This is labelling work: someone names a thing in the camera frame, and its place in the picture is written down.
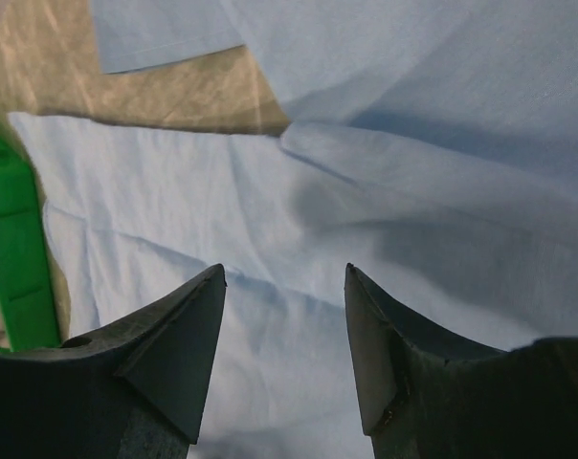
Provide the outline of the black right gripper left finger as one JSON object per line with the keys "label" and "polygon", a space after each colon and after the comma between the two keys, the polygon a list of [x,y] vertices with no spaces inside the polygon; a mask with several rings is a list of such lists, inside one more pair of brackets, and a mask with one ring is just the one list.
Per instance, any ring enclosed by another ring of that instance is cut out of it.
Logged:
{"label": "black right gripper left finger", "polygon": [[0,355],[0,458],[184,458],[197,442],[226,295],[213,265],[57,348]]}

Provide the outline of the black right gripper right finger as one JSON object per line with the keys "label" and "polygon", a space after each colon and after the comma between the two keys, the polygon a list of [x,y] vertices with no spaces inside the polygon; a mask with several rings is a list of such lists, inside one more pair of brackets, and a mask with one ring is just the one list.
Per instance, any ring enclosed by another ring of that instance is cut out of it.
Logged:
{"label": "black right gripper right finger", "polygon": [[578,338],[511,351],[457,335],[354,266],[345,316],[378,458],[578,458]]}

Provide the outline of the light blue long sleeve shirt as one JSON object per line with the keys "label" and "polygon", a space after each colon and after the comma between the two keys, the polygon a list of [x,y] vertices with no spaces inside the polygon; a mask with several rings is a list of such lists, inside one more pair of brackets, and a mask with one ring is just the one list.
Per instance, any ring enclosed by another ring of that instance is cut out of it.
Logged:
{"label": "light blue long sleeve shirt", "polygon": [[220,263],[194,458],[368,458],[353,264],[513,349],[578,337],[578,1],[228,1],[277,137],[13,112],[45,188],[73,334]]}

